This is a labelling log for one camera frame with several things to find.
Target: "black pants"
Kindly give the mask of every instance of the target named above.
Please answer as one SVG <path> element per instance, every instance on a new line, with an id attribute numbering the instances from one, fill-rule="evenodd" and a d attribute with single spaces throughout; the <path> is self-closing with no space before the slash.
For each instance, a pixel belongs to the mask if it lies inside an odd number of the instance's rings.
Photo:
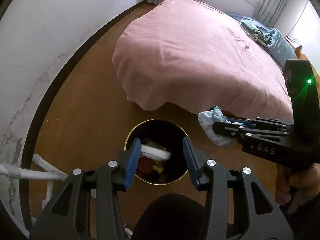
<path id="1" fill-rule="evenodd" d="M 183 195 L 153 201 L 133 229 L 132 240 L 196 240 L 204 206 Z"/>

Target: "metal bolt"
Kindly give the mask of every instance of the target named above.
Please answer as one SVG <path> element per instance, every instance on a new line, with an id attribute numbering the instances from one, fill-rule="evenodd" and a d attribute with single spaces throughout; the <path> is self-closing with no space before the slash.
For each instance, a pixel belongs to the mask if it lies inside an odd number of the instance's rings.
<path id="1" fill-rule="evenodd" d="M 109 167 L 116 167 L 118 165 L 118 163 L 116 161 L 111 161 L 108 163 Z"/>
<path id="2" fill-rule="evenodd" d="M 81 169 L 78 168 L 78 169 L 74 169 L 72 173 L 74 175 L 79 175 L 79 174 L 81 174 L 81 172 L 82 172 Z"/>
<path id="3" fill-rule="evenodd" d="M 247 168 L 247 167 L 244 167 L 244 168 L 242 169 L 242 171 L 243 171 L 243 173 L 245 173 L 245 174 L 250 174 L 250 173 L 251 173 L 251 169 L 250 169 L 250 168 Z"/>
<path id="4" fill-rule="evenodd" d="M 214 165 L 216 165 L 217 163 L 216 163 L 214 160 L 207 160 L 207 164 L 208 164 L 209 166 L 214 166 Z"/>

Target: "human hand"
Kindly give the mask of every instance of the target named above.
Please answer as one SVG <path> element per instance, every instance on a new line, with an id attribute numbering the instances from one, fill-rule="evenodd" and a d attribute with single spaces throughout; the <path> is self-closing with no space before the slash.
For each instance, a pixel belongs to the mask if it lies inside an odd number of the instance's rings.
<path id="1" fill-rule="evenodd" d="M 314 163 L 309 169 L 285 177 L 285 167 L 277 164 L 276 197 L 279 205 L 285 205 L 291 200 L 290 187 L 303 188 L 304 192 L 299 205 L 312 200 L 320 193 L 320 164 Z"/>

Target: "pink blanket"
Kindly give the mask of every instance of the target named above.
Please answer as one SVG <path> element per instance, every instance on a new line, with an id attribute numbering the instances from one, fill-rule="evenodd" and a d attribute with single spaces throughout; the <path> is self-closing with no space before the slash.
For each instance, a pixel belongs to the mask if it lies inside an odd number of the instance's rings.
<path id="1" fill-rule="evenodd" d="M 130 101 L 172 102 L 192 113 L 219 106 L 236 116 L 292 120 L 282 73 L 239 23 L 196 0 L 165 0 L 136 19 L 113 64 Z"/>

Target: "wall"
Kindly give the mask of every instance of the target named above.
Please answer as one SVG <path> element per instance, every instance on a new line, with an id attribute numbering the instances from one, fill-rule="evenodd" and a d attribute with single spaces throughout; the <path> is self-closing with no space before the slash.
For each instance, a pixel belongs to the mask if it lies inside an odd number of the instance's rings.
<path id="1" fill-rule="evenodd" d="M 297 39 L 301 43 L 301 51 L 320 73 L 320 18 L 310 2 L 307 3 L 289 38 Z"/>
<path id="2" fill-rule="evenodd" d="M 111 19 L 142 0 L 13 0 L 0 21 L 0 161 L 20 166 L 35 111 L 57 73 Z M 0 198 L 23 224 L 19 181 Z"/>
<path id="3" fill-rule="evenodd" d="M 280 30 L 283 36 L 289 35 L 307 3 L 308 0 L 288 0 L 274 27 Z"/>
<path id="4" fill-rule="evenodd" d="M 229 13 L 234 12 L 237 14 L 253 17 L 255 7 L 246 0 L 199 0 L 205 2 L 216 9 Z"/>

